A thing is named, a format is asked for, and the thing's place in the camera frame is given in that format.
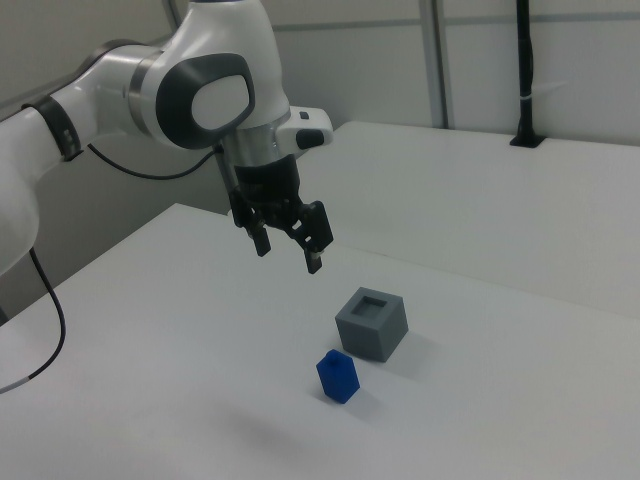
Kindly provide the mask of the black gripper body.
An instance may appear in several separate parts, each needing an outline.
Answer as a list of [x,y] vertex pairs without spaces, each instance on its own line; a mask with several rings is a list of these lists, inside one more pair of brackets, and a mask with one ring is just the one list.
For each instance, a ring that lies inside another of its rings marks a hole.
[[297,214],[302,205],[299,197],[300,177],[294,155],[262,166],[235,166],[238,186],[230,194],[234,212],[248,207],[281,209]]

